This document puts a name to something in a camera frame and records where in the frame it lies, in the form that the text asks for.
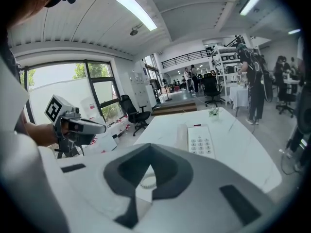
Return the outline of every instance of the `wooden platform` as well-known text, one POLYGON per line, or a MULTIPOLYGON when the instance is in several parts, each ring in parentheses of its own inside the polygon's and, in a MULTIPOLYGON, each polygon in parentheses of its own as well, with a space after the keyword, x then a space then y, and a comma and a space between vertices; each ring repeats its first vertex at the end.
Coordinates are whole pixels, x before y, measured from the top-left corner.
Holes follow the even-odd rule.
POLYGON ((155 108, 154 111, 151 113, 151 115, 162 116, 190 111, 197 111, 195 102, 193 101, 172 102, 168 104, 162 104, 161 106, 155 108))

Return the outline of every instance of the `sky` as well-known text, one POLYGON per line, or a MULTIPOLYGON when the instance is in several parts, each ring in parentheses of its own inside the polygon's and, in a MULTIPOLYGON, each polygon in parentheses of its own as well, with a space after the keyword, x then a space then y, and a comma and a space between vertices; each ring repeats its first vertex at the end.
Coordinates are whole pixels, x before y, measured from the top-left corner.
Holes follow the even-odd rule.
POLYGON ((34 73, 35 85, 31 88, 34 89, 51 83, 72 80, 72 77, 75 75, 75 68, 75 64, 60 64, 37 68, 34 73))

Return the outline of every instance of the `green foliage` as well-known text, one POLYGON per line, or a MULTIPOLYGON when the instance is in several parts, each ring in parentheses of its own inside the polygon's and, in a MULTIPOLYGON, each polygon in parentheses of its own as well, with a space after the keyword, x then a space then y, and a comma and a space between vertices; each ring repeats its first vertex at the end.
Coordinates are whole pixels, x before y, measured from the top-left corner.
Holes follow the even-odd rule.
MULTIPOLYGON (((35 69, 29 70, 28 71, 28 87, 31 88, 31 86, 35 85, 34 82, 34 74, 35 74, 35 69)), ((23 72, 23 74, 20 76, 20 83, 22 85, 22 87, 25 87, 25 72, 23 72)))
MULTIPOLYGON (((108 66, 106 64, 92 64, 88 63, 88 70, 91 78, 98 77, 110 77, 108 66)), ((76 63, 76 68, 74 70, 75 75, 72 77, 73 79, 79 79, 86 77, 86 73, 84 70, 84 63, 76 63)))
POLYGON ((118 116, 119 118, 121 116, 119 115, 119 112, 120 112, 119 103, 114 103, 104 108, 101 108, 101 111, 104 115, 104 118, 106 119, 108 123, 111 123, 114 117, 118 116))

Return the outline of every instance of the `window frame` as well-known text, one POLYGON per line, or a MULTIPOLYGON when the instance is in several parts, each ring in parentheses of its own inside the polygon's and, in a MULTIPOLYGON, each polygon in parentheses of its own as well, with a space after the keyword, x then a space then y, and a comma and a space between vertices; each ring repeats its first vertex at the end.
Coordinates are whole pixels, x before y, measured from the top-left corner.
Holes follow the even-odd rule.
MULTIPOLYGON (((116 80, 114 78, 114 73, 113 70, 111 68, 111 63, 110 62, 105 62, 105 61, 93 61, 93 60, 71 60, 71 61, 53 61, 53 62, 46 62, 46 63, 41 63, 38 65, 33 65, 33 66, 25 66, 24 68, 21 68, 21 70, 24 71, 24 88, 26 91, 28 91, 28 71, 32 70, 32 69, 37 69, 37 68, 43 68, 43 67, 49 67, 49 66, 54 66, 54 65, 61 65, 61 64, 76 64, 76 63, 83 63, 84 64, 84 69, 85 69, 85 74, 86 74, 86 78, 88 79, 88 83, 92 92, 92 95, 94 97, 97 109, 99 111, 99 114, 103 117, 105 123, 107 122, 106 118, 103 115, 102 112, 102 108, 107 107, 109 105, 112 105, 114 103, 118 103, 120 102, 120 93, 119 93, 119 89, 117 87, 117 83, 116 80), (89 68, 88 68, 88 63, 98 63, 98 64, 106 64, 109 66, 109 71, 112 74, 112 77, 96 77, 96 78, 91 78, 90 77, 90 73, 89 73, 89 68), (96 91, 94 88, 94 83, 98 83, 98 82, 112 82, 114 88, 115 88, 115 92, 116 92, 116 96, 118 97, 117 99, 113 99, 113 100, 109 100, 103 103, 99 103, 98 97, 96 95, 96 91)), ((28 117, 31 123, 35 123, 34 120, 34 116, 33 116, 33 112, 31 109, 31 105, 29 100, 26 102, 26 109, 27 109, 27 113, 28 113, 28 117)), ((123 118, 126 116, 126 113, 123 109, 121 109, 123 115, 120 117, 123 118)))

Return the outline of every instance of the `office chair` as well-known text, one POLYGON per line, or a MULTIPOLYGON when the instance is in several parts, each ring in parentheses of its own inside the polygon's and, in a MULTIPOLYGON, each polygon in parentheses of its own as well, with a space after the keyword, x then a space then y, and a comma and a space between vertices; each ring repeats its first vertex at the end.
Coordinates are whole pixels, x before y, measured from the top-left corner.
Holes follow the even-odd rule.
POLYGON ((287 86, 284 83, 283 76, 281 73, 276 73, 275 74, 276 78, 276 85, 278 86, 278 99, 280 101, 285 102, 285 104, 278 104, 276 106, 276 109, 279 110, 279 114, 282 114, 285 110, 287 110, 289 113, 291 113, 291 118, 294 116, 294 109, 289 107, 288 104, 290 102, 295 102, 296 101, 296 96, 293 94, 288 94, 287 91, 287 86))
POLYGON ((220 100, 214 99, 215 96, 220 95, 220 91, 218 91, 217 89, 218 84, 217 84, 215 77, 210 76, 210 77, 203 78, 202 84, 204 85, 204 94, 212 98, 212 100, 205 101, 206 107, 208 103, 214 103, 216 107, 217 107, 217 102, 222 103, 220 100))
POLYGON ((148 126, 146 120, 150 116, 149 111, 144 112, 144 107, 146 107, 146 105, 140 107, 141 113, 139 113, 132 104, 130 97, 128 95, 122 95, 120 106, 127 113, 129 122, 135 124, 136 131, 133 133, 133 136, 135 136, 135 133, 141 128, 146 129, 146 126, 148 126))

